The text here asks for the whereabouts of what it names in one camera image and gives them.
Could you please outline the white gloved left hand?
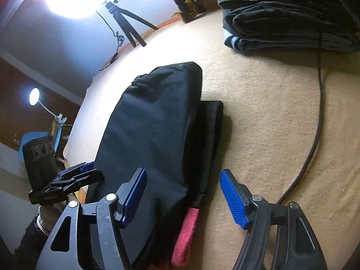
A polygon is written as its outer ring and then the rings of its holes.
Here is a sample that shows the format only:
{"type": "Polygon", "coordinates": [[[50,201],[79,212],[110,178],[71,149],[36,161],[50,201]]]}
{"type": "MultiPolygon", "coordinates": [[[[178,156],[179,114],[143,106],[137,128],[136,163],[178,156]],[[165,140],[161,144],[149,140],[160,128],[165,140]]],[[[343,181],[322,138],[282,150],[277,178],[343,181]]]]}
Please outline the white gloved left hand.
{"type": "Polygon", "coordinates": [[[61,201],[52,205],[40,205],[38,208],[38,216],[36,220],[37,227],[49,236],[54,228],[58,218],[69,202],[77,200],[74,194],[70,194],[65,201],[61,201]]]}

